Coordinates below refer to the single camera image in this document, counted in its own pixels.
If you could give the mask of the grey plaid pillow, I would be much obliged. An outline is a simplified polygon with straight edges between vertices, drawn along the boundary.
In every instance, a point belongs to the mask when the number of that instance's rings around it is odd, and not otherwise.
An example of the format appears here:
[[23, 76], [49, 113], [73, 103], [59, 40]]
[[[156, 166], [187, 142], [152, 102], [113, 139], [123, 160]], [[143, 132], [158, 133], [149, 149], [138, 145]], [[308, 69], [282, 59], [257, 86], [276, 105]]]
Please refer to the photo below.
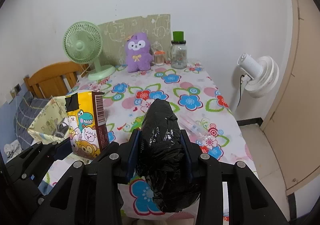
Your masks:
[[32, 95], [25, 94], [18, 106], [14, 117], [14, 127], [22, 150], [27, 149], [33, 143], [34, 139], [28, 133], [28, 128], [48, 102], [48, 99], [33, 98]]

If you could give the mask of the black plastic bundle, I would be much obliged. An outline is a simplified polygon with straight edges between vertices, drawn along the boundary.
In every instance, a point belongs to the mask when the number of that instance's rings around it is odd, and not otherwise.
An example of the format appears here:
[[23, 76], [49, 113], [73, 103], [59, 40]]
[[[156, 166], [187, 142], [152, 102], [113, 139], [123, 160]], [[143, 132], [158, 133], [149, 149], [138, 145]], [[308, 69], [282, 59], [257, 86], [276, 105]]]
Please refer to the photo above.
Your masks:
[[192, 171], [178, 118], [168, 101], [153, 101], [144, 116], [140, 136], [136, 173], [151, 188], [153, 203], [164, 213], [177, 213], [191, 206], [200, 194], [199, 177]]

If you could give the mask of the beige door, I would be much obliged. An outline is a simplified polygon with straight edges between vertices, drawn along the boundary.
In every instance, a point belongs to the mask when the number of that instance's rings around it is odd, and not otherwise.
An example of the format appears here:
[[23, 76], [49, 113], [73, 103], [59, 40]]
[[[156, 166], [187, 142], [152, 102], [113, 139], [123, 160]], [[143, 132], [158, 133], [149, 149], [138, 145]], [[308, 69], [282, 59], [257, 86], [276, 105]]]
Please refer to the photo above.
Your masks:
[[287, 66], [261, 129], [278, 161], [286, 194], [319, 175], [319, 10], [314, 0], [291, 0]]

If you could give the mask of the glass jar green lid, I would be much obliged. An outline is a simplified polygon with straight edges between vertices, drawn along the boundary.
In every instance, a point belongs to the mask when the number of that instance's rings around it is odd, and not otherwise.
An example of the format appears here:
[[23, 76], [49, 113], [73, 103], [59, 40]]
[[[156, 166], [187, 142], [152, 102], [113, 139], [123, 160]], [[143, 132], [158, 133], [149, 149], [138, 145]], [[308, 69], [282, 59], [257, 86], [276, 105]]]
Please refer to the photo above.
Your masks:
[[170, 60], [174, 69], [184, 69], [187, 66], [187, 47], [183, 31], [172, 32]]

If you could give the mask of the purple plush toy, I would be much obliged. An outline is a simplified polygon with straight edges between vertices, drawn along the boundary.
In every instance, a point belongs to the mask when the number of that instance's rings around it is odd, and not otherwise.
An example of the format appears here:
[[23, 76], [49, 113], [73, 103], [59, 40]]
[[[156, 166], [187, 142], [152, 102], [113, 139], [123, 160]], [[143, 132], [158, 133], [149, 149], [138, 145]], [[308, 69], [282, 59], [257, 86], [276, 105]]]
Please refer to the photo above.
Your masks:
[[151, 69], [153, 56], [150, 53], [150, 42], [146, 33], [133, 34], [125, 44], [125, 52], [129, 73]]

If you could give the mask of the grey fabric pouch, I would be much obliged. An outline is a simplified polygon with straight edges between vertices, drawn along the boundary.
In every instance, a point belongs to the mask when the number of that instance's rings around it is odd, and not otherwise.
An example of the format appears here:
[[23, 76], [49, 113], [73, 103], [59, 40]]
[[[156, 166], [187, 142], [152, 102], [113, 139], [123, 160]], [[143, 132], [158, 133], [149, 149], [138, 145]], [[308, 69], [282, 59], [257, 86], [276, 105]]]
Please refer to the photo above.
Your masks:
[[68, 130], [69, 130], [69, 125], [64, 121], [61, 121], [57, 125], [56, 131], [54, 132], [54, 136], [59, 138], [64, 138]]

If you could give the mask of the green desk fan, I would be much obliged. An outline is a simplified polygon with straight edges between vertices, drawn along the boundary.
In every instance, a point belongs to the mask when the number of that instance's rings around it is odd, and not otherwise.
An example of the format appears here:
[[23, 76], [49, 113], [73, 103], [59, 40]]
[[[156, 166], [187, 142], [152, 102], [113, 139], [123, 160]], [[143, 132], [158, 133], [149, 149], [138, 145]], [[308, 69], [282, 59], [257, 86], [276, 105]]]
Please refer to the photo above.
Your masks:
[[102, 80], [116, 71], [112, 65], [100, 64], [103, 37], [99, 27], [93, 23], [79, 21], [71, 25], [63, 37], [63, 49], [77, 64], [94, 64], [94, 69], [88, 73], [89, 81]]

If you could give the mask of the crumpled white cloth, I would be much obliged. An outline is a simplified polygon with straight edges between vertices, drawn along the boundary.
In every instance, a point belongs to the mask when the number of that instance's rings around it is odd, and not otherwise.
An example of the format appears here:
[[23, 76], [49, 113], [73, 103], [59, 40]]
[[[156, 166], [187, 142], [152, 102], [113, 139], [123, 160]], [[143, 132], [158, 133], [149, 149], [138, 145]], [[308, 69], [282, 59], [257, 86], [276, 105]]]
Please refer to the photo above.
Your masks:
[[7, 156], [7, 161], [12, 160], [23, 151], [20, 142], [16, 139], [10, 144], [5, 144], [4, 153]]

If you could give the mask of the white standing fan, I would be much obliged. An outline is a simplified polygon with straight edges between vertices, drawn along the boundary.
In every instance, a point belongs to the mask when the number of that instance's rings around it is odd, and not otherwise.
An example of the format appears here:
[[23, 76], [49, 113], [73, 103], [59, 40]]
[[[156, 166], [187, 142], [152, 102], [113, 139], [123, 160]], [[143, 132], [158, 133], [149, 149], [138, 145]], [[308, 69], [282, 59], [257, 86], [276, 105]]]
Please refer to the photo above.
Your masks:
[[251, 55], [243, 53], [237, 61], [237, 66], [242, 74], [238, 93], [231, 104], [233, 113], [240, 105], [244, 92], [252, 98], [262, 98], [276, 86], [279, 79], [278, 64], [270, 56], [262, 56], [255, 60]]

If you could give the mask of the clear plastic bag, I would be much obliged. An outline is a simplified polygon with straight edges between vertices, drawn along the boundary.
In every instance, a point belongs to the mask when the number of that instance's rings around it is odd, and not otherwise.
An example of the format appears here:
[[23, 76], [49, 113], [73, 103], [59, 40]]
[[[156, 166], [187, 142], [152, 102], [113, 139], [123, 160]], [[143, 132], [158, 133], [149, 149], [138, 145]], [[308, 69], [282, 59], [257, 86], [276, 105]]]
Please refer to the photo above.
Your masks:
[[194, 121], [188, 115], [178, 114], [178, 123], [192, 137], [192, 141], [202, 141], [214, 138], [204, 127]]

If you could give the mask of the yellow cartoon snack box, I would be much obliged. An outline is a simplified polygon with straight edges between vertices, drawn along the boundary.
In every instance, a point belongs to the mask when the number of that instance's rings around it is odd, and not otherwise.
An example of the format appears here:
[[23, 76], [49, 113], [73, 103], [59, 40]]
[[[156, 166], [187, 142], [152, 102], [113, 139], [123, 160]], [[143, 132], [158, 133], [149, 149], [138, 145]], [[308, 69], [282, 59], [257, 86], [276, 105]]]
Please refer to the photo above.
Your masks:
[[103, 92], [81, 91], [65, 97], [73, 153], [95, 159], [108, 146]]

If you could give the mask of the toothpick jar orange lid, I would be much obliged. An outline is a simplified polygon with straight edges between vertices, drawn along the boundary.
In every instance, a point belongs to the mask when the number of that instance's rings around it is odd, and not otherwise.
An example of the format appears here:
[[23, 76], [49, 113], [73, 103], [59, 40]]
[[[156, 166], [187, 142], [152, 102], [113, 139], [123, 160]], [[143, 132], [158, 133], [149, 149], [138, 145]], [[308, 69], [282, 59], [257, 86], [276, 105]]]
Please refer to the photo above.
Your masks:
[[157, 50], [153, 53], [156, 66], [162, 66], [165, 63], [165, 52]]

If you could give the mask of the yellow patterned storage box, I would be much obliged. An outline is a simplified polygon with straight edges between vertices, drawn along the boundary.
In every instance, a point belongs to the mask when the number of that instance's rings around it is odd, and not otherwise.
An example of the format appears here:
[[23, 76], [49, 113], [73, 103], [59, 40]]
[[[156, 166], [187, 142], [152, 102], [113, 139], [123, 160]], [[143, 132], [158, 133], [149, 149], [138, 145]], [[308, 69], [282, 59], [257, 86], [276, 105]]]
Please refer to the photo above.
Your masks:
[[64, 96], [52, 97], [28, 128], [34, 142], [49, 144], [62, 142], [69, 137], [69, 130], [64, 138], [54, 136], [57, 125], [64, 121], [68, 124], [66, 102]]

